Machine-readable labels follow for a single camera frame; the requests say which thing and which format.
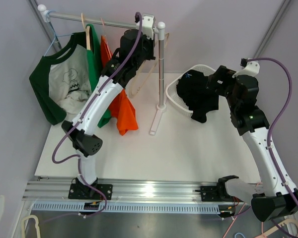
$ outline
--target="metal floor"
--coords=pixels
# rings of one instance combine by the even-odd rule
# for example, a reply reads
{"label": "metal floor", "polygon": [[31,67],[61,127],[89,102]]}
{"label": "metal floor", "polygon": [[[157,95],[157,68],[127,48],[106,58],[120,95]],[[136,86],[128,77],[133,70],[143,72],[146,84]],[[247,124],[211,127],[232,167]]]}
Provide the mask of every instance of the metal floor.
{"label": "metal floor", "polygon": [[[152,213],[101,213],[87,219],[68,216],[42,223],[63,213],[32,211],[39,218],[41,238],[222,238],[231,223],[231,220],[208,220],[218,218],[216,215]],[[264,230],[272,226],[271,222],[266,222]],[[237,218],[226,237],[232,238],[237,232],[243,233],[246,238],[261,234],[261,223],[251,210]],[[269,238],[283,236],[277,231]],[[26,237],[36,237],[32,219],[29,220]]]}

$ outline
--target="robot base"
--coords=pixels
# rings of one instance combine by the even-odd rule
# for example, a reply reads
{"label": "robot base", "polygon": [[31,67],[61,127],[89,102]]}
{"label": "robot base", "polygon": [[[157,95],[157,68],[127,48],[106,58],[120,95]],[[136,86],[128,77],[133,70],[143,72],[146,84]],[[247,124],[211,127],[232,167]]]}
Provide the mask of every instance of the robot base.
{"label": "robot base", "polygon": [[[91,186],[104,193],[107,200],[111,200],[113,192],[112,184],[98,184],[96,181]],[[82,184],[78,178],[75,178],[75,183],[72,183],[70,187],[69,199],[103,200],[104,198],[99,193]]]}

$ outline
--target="white tabletop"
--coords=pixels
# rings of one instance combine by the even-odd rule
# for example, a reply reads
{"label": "white tabletop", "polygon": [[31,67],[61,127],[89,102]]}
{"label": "white tabletop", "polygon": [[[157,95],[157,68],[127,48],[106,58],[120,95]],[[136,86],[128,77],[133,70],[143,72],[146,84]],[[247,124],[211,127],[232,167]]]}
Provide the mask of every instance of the white tabletop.
{"label": "white tabletop", "polygon": [[[166,85],[178,76],[166,73]],[[149,135],[149,130],[158,103],[157,73],[151,75],[131,102],[136,109],[139,130],[121,136],[117,120],[112,118],[95,132],[103,140],[95,168],[100,178],[213,182],[237,175],[245,182],[260,181],[255,161],[230,121],[225,98],[220,97],[218,111],[207,113],[206,123],[182,115],[167,102],[167,111],[155,136]],[[51,127],[36,176],[77,176],[77,159],[58,165],[52,162],[53,150],[63,136],[61,124]],[[71,141],[66,139],[56,159],[74,153]]]}

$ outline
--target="gray wall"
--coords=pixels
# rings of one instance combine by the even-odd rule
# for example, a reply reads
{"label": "gray wall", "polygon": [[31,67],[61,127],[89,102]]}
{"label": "gray wall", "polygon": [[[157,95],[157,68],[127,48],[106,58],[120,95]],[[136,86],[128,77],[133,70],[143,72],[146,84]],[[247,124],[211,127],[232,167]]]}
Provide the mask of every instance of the gray wall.
{"label": "gray wall", "polygon": [[[281,61],[293,78],[292,99],[275,127],[273,139],[286,170],[298,186],[298,0],[293,2],[263,56]],[[258,105],[272,123],[287,98],[288,81],[276,64],[260,65]]]}
{"label": "gray wall", "polygon": [[[136,11],[166,23],[170,41],[166,72],[183,72],[196,64],[236,68],[252,57],[282,0],[41,0],[48,9],[112,21],[134,22]],[[80,22],[52,19],[60,34],[82,31]],[[97,27],[103,34],[102,26]],[[109,47],[119,47],[125,29],[106,27]]]}
{"label": "gray wall", "polygon": [[0,0],[0,238],[11,234],[49,129],[28,80],[48,45],[27,1]]}

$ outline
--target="wooden hanger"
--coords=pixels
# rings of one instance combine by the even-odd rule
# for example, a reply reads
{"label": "wooden hanger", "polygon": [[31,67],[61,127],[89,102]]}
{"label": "wooden hanger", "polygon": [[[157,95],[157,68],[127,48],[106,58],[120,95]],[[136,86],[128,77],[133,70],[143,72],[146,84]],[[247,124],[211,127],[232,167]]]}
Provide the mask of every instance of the wooden hanger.
{"label": "wooden hanger", "polygon": [[86,49],[87,49],[88,51],[91,51],[91,46],[90,46],[90,35],[89,35],[89,32],[90,32],[90,26],[87,26],[87,27],[85,26],[85,22],[84,22],[85,17],[84,17],[84,14],[83,14],[83,13],[81,13],[80,17],[81,17],[81,22],[82,22],[82,24],[83,24],[84,31],[85,31],[85,33],[86,33]]}
{"label": "wooden hanger", "polygon": [[[286,219],[286,220],[284,220],[284,221],[282,221],[282,222],[279,222],[278,225],[279,225],[280,227],[283,227],[283,226],[285,226],[285,225],[287,225],[287,224],[289,224],[289,223],[293,223],[293,224],[297,227],[297,231],[298,231],[298,221],[296,221],[295,219],[288,218],[288,219]],[[269,236],[269,235],[271,235],[272,233],[274,233],[275,231],[278,231],[278,230],[279,230],[279,229],[278,229],[276,226],[274,226],[274,227],[272,227],[271,229],[269,229],[268,231],[266,231],[266,232],[263,233],[263,234],[264,234],[265,236]],[[264,237],[263,234],[261,234],[261,235],[255,237],[255,238],[263,238],[263,237]]]}

